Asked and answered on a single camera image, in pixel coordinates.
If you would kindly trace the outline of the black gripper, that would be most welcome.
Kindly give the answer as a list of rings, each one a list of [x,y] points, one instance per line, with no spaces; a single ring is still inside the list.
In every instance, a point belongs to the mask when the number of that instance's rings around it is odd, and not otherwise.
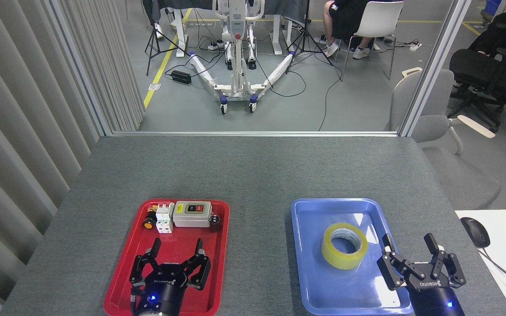
[[[463,316],[464,310],[454,292],[466,284],[456,254],[447,253],[432,233],[424,236],[432,255],[430,263],[411,263],[399,255],[390,234],[382,237],[384,248],[377,260],[378,268],[389,290],[405,286],[416,316]],[[448,275],[442,273],[445,267]]]
[[[202,238],[197,240],[194,255],[182,264],[158,265],[156,257],[160,247],[160,238],[155,238],[151,248],[134,257],[129,276],[133,316],[178,316],[186,288],[194,287],[199,291],[205,288],[211,261],[203,249]],[[153,270],[143,277],[147,264]]]

